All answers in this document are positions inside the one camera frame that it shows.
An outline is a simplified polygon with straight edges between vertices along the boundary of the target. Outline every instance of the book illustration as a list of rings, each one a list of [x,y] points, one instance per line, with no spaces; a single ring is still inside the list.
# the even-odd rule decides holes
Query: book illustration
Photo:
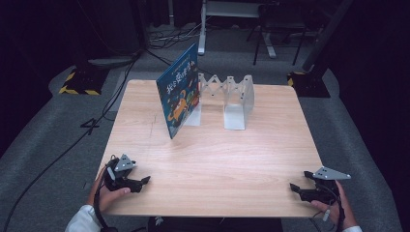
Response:
[[[198,83],[195,43],[157,79],[163,114],[171,138],[199,103]]]

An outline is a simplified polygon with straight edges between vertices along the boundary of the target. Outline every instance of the white sleeve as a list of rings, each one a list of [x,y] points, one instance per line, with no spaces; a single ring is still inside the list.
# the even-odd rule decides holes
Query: white sleeve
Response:
[[[66,232],[90,231],[99,232],[100,223],[97,220],[94,208],[90,205],[82,206],[67,225]]]
[[[362,232],[362,229],[360,228],[359,225],[356,225],[356,226],[352,226],[350,228],[347,228],[347,229],[343,230],[342,232]]]

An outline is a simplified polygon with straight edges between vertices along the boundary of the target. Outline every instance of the gray carpet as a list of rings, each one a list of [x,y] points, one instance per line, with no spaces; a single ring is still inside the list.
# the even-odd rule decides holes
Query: gray carpet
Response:
[[[296,66],[291,66],[295,48],[278,48],[277,59],[270,59],[261,47],[256,66],[252,64],[256,40],[246,42],[249,30],[209,31],[206,52],[198,58],[199,68],[221,79],[228,75],[242,79],[251,74],[255,84],[286,84],[286,75],[301,71],[312,48],[306,42]],[[198,38],[176,43],[168,49],[151,51],[169,60],[176,59]],[[0,159],[0,226],[22,191],[54,159],[66,151],[86,132],[80,127],[91,118],[99,118],[103,107],[122,81],[125,68],[111,70],[100,96],[58,94],[73,67],[67,68],[49,84],[53,98],[21,131]],[[129,79],[155,79],[167,65],[144,53],[132,67]],[[383,176],[374,164],[354,123],[338,97],[337,80],[330,71],[324,75],[329,99],[302,98],[304,110],[325,166],[349,173],[352,180],[342,184],[351,201],[358,223],[365,231],[401,231],[395,202]],[[115,107],[107,113],[116,116]],[[18,204],[8,231],[63,231],[71,217],[88,196],[111,132],[113,122],[101,120],[100,127],[86,135],[66,155],[49,168]],[[106,217],[107,223],[120,231],[132,231],[145,225],[146,217]],[[317,219],[321,229],[332,225]],[[284,218],[284,231],[317,231],[307,218]]]

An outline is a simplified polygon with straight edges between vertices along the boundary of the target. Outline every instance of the black cable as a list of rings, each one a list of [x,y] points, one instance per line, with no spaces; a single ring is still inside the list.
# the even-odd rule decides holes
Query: black cable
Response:
[[[96,193],[94,194],[94,212],[96,213],[96,218],[99,220],[100,224],[102,225],[102,228],[107,228],[108,225],[105,223],[105,220],[103,219],[102,213],[100,211],[100,190],[103,187],[103,180],[105,180],[107,170],[106,168],[104,169],[102,173],[102,178],[100,179],[99,185],[97,187]]]
[[[320,215],[320,214],[322,214],[323,212],[321,212],[321,211],[319,211],[319,212],[317,212],[312,218],[315,218],[316,216],[318,216],[318,215]]]
[[[316,230],[317,230],[318,232],[322,232],[322,231],[320,230],[319,225],[316,223],[316,221],[314,221],[313,218],[309,218],[309,220],[310,220],[310,222],[314,225],[314,227],[316,227]]]
[[[145,231],[145,230],[147,230],[147,227],[145,227],[145,226],[143,226],[143,227],[139,227],[139,228],[137,228],[137,229],[134,229],[132,232],[139,232],[139,231]]]
[[[153,52],[151,52],[151,51],[148,50],[148,49],[145,49],[145,50],[148,52],[148,54],[150,54],[151,56],[154,56],[155,58],[157,58],[157,59],[159,59],[159,60],[161,60],[161,61],[163,61],[166,65],[168,65],[168,66],[171,65],[169,62],[166,61],[167,59],[165,60],[165,58],[162,58],[162,57],[160,57],[160,56],[154,54]],[[202,69],[199,69],[199,70],[200,70],[200,71],[203,71],[204,73],[209,74],[210,76],[214,75],[213,73],[210,73],[210,72],[208,72],[208,71],[205,71],[205,70],[202,70]]]
[[[188,41],[188,40],[192,39],[193,37],[197,37],[197,36],[199,36],[199,34],[190,36],[190,33],[193,32],[193,31],[197,31],[199,25],[195,26],[192,29],[186,30],[187,32],[179,31],[176,35],[172,35],[175,32],[175,30],[174,30],[170,34],[168,34],[167,36],[164,36],[162,38],[152,39],[151,41],[153,41],[153,40],[155,40],[155,41],[163,40],[163,45],[154,45],[154,44],[150,43],[150,48],[152,48],[152,49],[170,48],[171,46],[173,46],[174,44],[176,44],[178,42],[185,42],[185,41]]]
[[[332,226],[332,228],[328,229],[328,231],[332,231],[335,228],[335,225]]]
[[[138,58],[139,58],[139,53],[138,53],[138,55],[135,57],[135,59],[133,60],[133,62],[129,64],[129,66],[127,67],[126,71],[124,72],[124,80],[123,80],[123,82],[121,83],[120,87],[115,91],[114,95],[111,97],[111,99],[110,99],[110,100],[105,104],[105,106],[103,107],[103,109],[102,109],[102,115],[103,115],[104,119],[106,119],[106,120],[108,120],[108,121],[115,121],[114,119],[107,118],[107,117],[105,116],[105,114],[109,111],[109,109],[112,107],[112,105],[113,105],[113,104],[117,101],[117,99],[119,98],[120,93],[121,93],[121,91],[123,90],[123,88],[124,88],[124,86],[125,86],[125,84],[126,84],[126,82],[127,82],[128,75],[129,75],[129,73],[130,73],[130,71],[131,71],[131,68],[132,68],[133,64],[135,63],[135,61],[136,61]]]
[[[185,32],[188,32],[188,34],[190,33],[190,31],[192,31],[193,29],[195,29],[196,27],[194,27],[194,28],[191,28],[191,29],[180,29],[180,32],[183,32],[184,31],[184,33]],[[172,36],[172,34],[175,32],[176,30],[175,29],[172,29],[172,30],[161,30],[161,31],[151,31],[150,32],[150,34],[151,35],[154,35],[154,38],[152,38],[151,40],[162,40],[162,39],[165,39],[165,38],[168,38],[168,37],[170,37],[170,36]]]
[[[134,57],[130,57],[129,60],[127,61],[121,61],[121,62],[114,62],[114,63],[108,63],[108,64],[96,64],[96,63],[92,63],[89,62],[91,65],[93,65],[94,67],[96,67],[99,70],[112,70],[112,69],[116,69],[116,68],[121,68],[124,67],[126,65],[129,65],[130,63],[132,63],[132,60],[134,59]]]
[[[130,66],[128,67],[128,73],[130,72],[131,67],[133,66],[133,64],[135,64],[136,60],[138,59],[139,56],[136,57],[136,59],[133,60],[133,62],[130,64]],[[21,195],[18,197],[18,199],[16,200],[15,204],[13,205],[12,209],[9,212],[9,215],[6,219],[6,223],[4,224],[4,228],[3,228],[3,232],[7,231],[7,228],[9,227],[9,223],[10,220],[12,218],[13,213],[15,212],[15,208],[17,207],[18,203],[20,202],[20,200],[23,198],[23,196],[25,195],[25,193],[43,176],[43,174],[54,164],[56,163],[58,160],[60,160],[63,156],[65,156],[79,141],[81,141],[85,135],[88,134],[88,132],[90,130],[92,130],[94,128],[94,126],[105,116],[106,112],[108,112],[108,110],[112,107],[112,105],[115,103],[115,101],[113,101],[111,103],[111,105],[107,108],[106,111],[104,111],[102,113],[102,116],[100,116],[99,119],[97,119],[92,126],[85,132],[83,133],[68,149],[66,149],[60,156],[58,156],[51,164],[49,164],[25,189],[24,191],[21,193]]]
[[[345,218],[345,214],[344,214],[344,209],[343,209],[343,207],[341,206],[340,197],[337,197],[336,194],[335,194],[331,189],[329,189],[329,188],[327,188],[327,187],[325,187],[325,186],[322,186],[322,185],[320,185],[320,184],[316,184],[316,186],[317,186],[317,187],[320,187],[320,188],[323,188],[323,189],[325,189],[327,192],[329,192],[329,193],[334,197],[335,201],[337,202],[337,204],[338,204],[338,222],[337,222],[336,232],[341,232],[341,231],[342,231],[342,228],[343,228],[343,221],[344,221],[344,218]]]

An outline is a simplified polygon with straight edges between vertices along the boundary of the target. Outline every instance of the chair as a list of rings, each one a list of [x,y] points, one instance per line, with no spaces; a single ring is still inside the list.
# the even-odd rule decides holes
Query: chair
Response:
[[[287,33],[283,40],[285,43],[290,41],[290,35],[294,33],[302,33],[292,63],[292,65],[295,65],[307,31],[307,27],[302,19],[300,4],[297,1],[284,2],[267,0],[265,4],[259,6],[258,12],[258,25],[252,29],[247,38],[247,41],[249,41],[255,28],[259,27],[253,64],[256,65],[260,40],[263,38],[262,33]]]

